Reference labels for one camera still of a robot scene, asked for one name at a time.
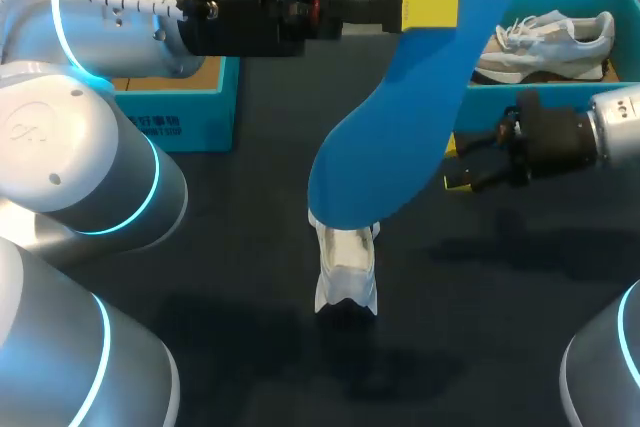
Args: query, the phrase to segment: white sneaker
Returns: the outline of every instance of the white sneaker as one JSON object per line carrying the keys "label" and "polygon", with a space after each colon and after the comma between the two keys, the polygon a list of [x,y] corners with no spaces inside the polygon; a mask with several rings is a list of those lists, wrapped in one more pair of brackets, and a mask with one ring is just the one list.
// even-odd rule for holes
{"label": "white sneaker", "polygon": [[506,30],[498,26],[476,74],[502,84],[519,84],[542,72],[570,80],[602,80],[614,40],[615,22],[609,12],[570,19],[555,10],[516,21]]}
{"label": "white sneaker", "polygon": [[309,223],[320,243],[320,278],[316,288],[316,314],[327,304],[351,299],[378,315],[373,241],[380,224],[360,230],[330,229],[309,211]]}

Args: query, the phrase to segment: blue cardboard box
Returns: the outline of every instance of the blue cardboard box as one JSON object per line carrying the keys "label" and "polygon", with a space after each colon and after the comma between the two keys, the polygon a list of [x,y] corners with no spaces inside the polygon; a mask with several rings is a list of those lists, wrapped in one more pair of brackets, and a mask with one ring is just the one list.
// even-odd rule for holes
{"label": "blue cardboard box", "polygon": [[589,99],[601,92],[640,82],[640,3],[638,0],[513,0],[503,26],[529,15],[559,10],[569,17],[595,17],[608,10],[616,21],[616,42],[611,63],[619,83],[553,83],[470,86],[456,124],[459,132],[491,129],[508,106],[515,105],[518,92],[535,88],[547,107],[589,108]]}
{"label": "blue cardboard box", "polygon": [[[131,87],[118,91],[116,101],[165,152],[228,152],[233,145],[240,59],[222,57],[211,63],[215,67],[205,68],[205,63],[197,82],[155,79],[148,84],[162,90],[138,90],[136,86],[148,79],[126,80],[124,85]],[[165,85],[172,88],[165,90]]]}

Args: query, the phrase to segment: black table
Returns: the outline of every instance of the black table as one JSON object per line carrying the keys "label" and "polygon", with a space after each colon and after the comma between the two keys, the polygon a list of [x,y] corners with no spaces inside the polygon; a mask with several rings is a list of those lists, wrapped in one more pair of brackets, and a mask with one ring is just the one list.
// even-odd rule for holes
{"label": "black table", "polygon": [[383,224],[377,321],[313,314],[310,166],[393,49],[347,37],[246,61],[235,152],[177,157],[181,231],[68,272],[171,349],[179,427],[567,425],[563,351],[640,277],[635,167],[481,197],[434,179]]}

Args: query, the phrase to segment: sneaker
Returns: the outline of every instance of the sneaker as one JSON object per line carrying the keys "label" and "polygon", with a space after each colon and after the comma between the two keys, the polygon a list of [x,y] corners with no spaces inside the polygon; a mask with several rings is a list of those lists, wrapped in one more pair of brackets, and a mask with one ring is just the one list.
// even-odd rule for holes
{"label": "sneaker", "polygon": [[380,233],[380,224],[360,230],[336,230],[318,222],[311,211],[309,223],[316,229],[320,243],[316,314],[325,305],[351,299],[378,315],[373,241]]}
{"label": "sneaker", "polygon": [[613,49],[615,22],[609,12],[570,19],[557,10],[527,17],[508,29],[498,26],[480,61],[480,83],[519,84],[537,73],[569,80],[597,81]]}

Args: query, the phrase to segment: robotic arm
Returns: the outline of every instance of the robotic arm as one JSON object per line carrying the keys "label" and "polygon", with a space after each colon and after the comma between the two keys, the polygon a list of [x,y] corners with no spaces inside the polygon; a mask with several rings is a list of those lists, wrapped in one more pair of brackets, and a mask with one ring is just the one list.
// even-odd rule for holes
{"label": "robotic arm", "polygon": [[205,56],[302,55],[344,22],[402,32],[402,2],[0,0],[0,235],[56,266],[164,240],[186,183],[105,79],[187,77]]}
{"label": "robotic arm", "polygon": [[463,167],[445,178],[447,189],[477,193],[501,183],[524,187],[536,179],[637,158],[640,87],[595,95],[586,112],[544,108],[537,91],[521,92],[494,131],[455,133],[447,156],[464,159],[494,147],[504,152],[502,165],[480,172]]}

